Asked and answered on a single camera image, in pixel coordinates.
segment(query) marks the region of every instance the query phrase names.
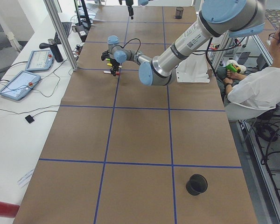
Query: white t-shirt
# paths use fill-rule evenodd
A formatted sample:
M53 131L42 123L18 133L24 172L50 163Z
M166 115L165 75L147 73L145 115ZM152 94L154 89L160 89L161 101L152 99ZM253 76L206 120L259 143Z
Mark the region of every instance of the white t-shirt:
M252 73L227 95L231 102L266 109L280 102L280 68L267 67Z

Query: black bottle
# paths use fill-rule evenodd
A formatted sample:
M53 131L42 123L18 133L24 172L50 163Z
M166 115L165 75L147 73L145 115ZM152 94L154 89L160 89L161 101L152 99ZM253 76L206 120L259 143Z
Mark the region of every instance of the black bottle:
M49 47L52 51L52 54L54 55L55 60L57 62L62 62L63 58L62 58L62 55L60 53L60 50L59 50L57 44L54 42L53 39L48 39L48 42L49 42Z

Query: keyboard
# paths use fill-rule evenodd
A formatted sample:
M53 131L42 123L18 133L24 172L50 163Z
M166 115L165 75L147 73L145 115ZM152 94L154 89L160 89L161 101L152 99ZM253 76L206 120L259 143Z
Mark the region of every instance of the keyboard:
M70 30L71 30L71 22L61 22L63 29L65 31L66 36L68 37L70 35ZM57 44L61 44L61 41L58 37L57 32L55 33L55 37L54 37L54 42Z

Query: red object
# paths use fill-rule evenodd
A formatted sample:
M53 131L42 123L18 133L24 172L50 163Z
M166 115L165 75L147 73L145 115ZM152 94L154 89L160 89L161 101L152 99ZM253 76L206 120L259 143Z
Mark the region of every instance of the red object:
M0 217L14 218L19 208L20 206L17 204L0 202Z

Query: blue tape grid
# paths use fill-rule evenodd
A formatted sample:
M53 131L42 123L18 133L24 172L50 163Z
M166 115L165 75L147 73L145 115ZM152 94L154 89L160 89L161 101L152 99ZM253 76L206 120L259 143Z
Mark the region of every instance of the blue tape grid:
M174 23L174 22L165 22L164 21L164 7L162 7L162 18L163 18L163 22L155 22L155 23L162 23L163 24L164 43L143 43L143 44L163 44L164 45L164 50L166 50L166 45L171 44L171 43L166 43L165 24L166 23ZM126 37L127 37L129 23L130 23L130 18L127 21L126 36L125 36L124 43L126 43ZM88 41L88 42L85 42L85 43L106 43L106 42L92 42L92 41ZM80 68L80 69L82 69L82 70L105 70L105 69L88 69L88 68ZM171 171L172 171L173 203L174 203L173 204L173 206L174 206L174 219L175 219L175 224L177 224L174 167L228 168L228 169L242 169L242 167L241 166L207 166L207 165L174 164L173 145L172 145L172 132L171 132L171 111L224 112L225 110L200 110L200 109L174 109L174 108L170 108L169 88L168 88L168 86L167 86L168 108L116 107L115 104L116 104L116 98L117 98L117 93L118 93L119 81L120 81L120 77L118 78L118 81L117 81L117 86L116 86L116 92L115 92L115 98L114 98L114 102L113 102L113 107L108 107L108 106L85 106L85 105L61 105L62 107L90 107L90 108L108 108L108 109L112 108L112 116L111 116L111 122L110 122L110 128L109 128L109 133L108 133L108 140L107 140L107 145L106 145L106 150L105 150L104 161L63 160L63 159L46 159L46 158L40 158L39 160L40 161L55 161L55 162L96 163L96 164L102 164L103 165L102 175L101 175L101 180L100 180L100 185L99 185L99 192L98 192L98 199L97 199L95 217L94 217L94 220L93 220L93 224L96 224L97 217L98 217L99 202L100 202L100 196L101 196L101 191L102 191L102 186L103 186L103 180L104 180L104 174L105 174L105 165L106 164L171 167ZM115 109L168 110L168 117L169 117L168 125L169 125L169 134L170 134L169 136L170 136L171 164L112 162L112 161L107 161L109 141L110 141L110 135L111 135L111 130L112 130L112 123L113 123L113 116L114 116Z

